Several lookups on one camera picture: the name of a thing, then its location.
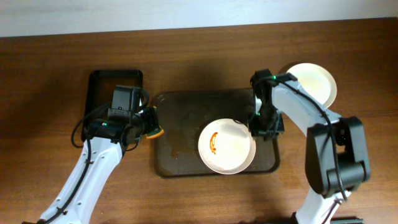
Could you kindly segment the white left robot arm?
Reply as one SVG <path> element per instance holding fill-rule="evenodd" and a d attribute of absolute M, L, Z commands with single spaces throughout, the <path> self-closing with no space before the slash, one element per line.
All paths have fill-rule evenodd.
<path fill-rule="evenodd" d="M 89 223 L 105 183 L 130 145 L 141 137 L 157 138 L 164 131 L 157 110 L 148 106 L 127 121 L 94 120 L 86 129 L 86 140 L 72 173 L 38 223 Z"/>

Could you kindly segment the green orange sponge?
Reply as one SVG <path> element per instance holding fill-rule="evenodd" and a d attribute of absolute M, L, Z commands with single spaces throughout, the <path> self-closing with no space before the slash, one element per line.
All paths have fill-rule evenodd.
<path fill-rule="evenodd" d="M 155 139 L 161 135 L 163 135 L 164 130 L 162 128 L 156 128 L 146 134 L 147 139 Z"/>

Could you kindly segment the cream plate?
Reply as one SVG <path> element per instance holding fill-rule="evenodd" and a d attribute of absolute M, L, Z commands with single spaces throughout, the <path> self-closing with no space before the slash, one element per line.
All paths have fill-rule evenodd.
<path fill-rule="evenodd" d="M 251 165 L 256 154 L 256 142 L 247 126 L 222 118 L 203 128 L 198 138 L 198 153 L 212 171 L 232 175 Z"/>
<path fill-rule="evenodd" d="M 336 99 L 337 85 L 331 73 L 314 63 L 298 63 L 286 72 L 298 78 L 304 90 L 324 107 L 329 108 Z"/>

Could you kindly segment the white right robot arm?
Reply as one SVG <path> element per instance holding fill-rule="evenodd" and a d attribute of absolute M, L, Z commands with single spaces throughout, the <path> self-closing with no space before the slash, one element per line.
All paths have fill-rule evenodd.
<path fill-rule="evenodd" d="M 286 114 L 306 137 L 305 175 L 310 185 L 302 206 L 287 223 L 363 223 L 356 217 L 334 218 L 339 206 L 369 180 L 371 170 L 364 127 L 355 116 L 344 118 L 307 93 L 291 73 L 269 70 L 250 79 L 254 111 L 248 119 L 252 136 L 280 134 Z"/>

